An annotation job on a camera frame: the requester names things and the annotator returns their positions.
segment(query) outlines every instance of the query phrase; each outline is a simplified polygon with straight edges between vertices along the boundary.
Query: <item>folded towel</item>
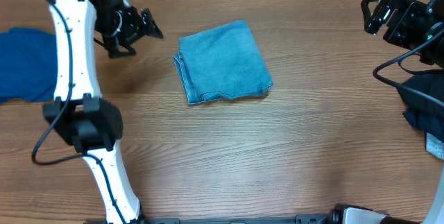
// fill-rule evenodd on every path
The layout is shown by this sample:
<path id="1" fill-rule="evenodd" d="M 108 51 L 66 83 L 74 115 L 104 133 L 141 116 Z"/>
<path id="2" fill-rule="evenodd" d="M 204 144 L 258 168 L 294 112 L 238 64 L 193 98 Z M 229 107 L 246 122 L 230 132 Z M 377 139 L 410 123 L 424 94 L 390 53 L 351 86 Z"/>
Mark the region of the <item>folded towel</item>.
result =
<path id="1" fill-rule="evenodd" d="M 180 38 L 173 61 L 190 105 L 261 96 L 273 86 L 244 20 Z"/>

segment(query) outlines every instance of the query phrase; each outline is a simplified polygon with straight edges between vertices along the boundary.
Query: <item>wood grain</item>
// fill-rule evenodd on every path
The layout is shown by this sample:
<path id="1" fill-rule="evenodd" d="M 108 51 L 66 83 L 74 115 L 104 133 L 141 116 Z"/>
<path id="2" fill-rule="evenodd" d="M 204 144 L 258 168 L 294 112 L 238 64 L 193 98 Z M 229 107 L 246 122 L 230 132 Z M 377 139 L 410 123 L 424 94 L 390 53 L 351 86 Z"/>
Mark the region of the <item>wood grain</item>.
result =
<path id="1" fill-rule="evenodd" d="M 350 203 L 425 217 L 443 163 L 404 120 L 396 90 L 372 77 L 404 50 L 364 32 L 360 2 L 135 0 L 165 40 L 144 38 L 137 56 L 117 60 L 97 46 L 96 59 L 104 97 L 122 111 L 123 159 L 148 216 L 293 216 Z M 43 0 L 0 4 L 9 8 L 0 31 L 53 32 Z M 260 98 L 187 106 L 171 59 L 178 38 L 236 19 L 248 21 L 275 87 Z M 424 68 L 414 59 L 406 66 Z M 408 78 L 395 67 L 384 74 Z M 40 103 L 0 107 L 0 223 L 104 218 L 82 161 L 31 164 L 46 127 Z M 40 157 L 73 151 L 52 133 Z"/>

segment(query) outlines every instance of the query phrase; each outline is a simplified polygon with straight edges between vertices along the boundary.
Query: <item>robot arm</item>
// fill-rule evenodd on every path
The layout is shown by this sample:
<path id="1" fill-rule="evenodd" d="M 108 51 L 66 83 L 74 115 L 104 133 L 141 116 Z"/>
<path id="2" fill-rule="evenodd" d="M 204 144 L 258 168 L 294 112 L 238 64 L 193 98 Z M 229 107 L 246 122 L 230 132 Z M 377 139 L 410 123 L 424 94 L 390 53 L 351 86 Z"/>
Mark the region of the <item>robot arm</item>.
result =
<path id="1" fill-rule="evenodd" d="M 163 34 L 149 10 L 139 15 L 130 0 L 47 1 L 57 39 L 58 79 L 55 102 L 44 105 L 44 117 L 53 123 L 61 114 L 54 129 L 91 168 L 105 204 L 106 222 L 143 223 L 139 199 L 131 189 L 121 156 L 121 114 L 102 99 L 96 77 L 94 41 L 107 49 L 111 58 L 118 58 L 135 55 L 130 45 L 144 35 L 163 38 Z M 102 34 L 103 42 L 94 39 L 94 31 Z M 68 98 L 71 80 L 74 86 Z"/>
<path id="2" fill-rule="evenodd" d="M 368 4 L 371 2 L 377 3 L 373 12 L 368 8 Z M 428 4 L 416 0 L 362 0 L 361 9 L 364 15 L 364 30 L 367 33 L 376 35 L 381 26 L 387 24 L 388 28 L 384 34 L 384 40 L 390 44 L 411 50 L 411 54 L 415 52 L 420 56 L 422 63 L 437 64 L 444 67 L 444 0 L 430 0 Z M 377 74 L 379 70 L 395 62 L 402 67 L 402 60 L 408 56 L 401 55 L 380 65 L 374 70 L 373 75 L 386 84 L 398 89 L 407 89 L 431 101 L 431 103 L 433 102 L 432 106 L 436 104 L 437 111 L 442 112 L 441 107 L 444 103 L 437 98 L 405 87 Z M 442 70 L 408 72 L 411 74 L 443 73 Z M 444 169 L 438 191 L 424 224 L 439 224 L 442 222 L 444 222 Z"/>

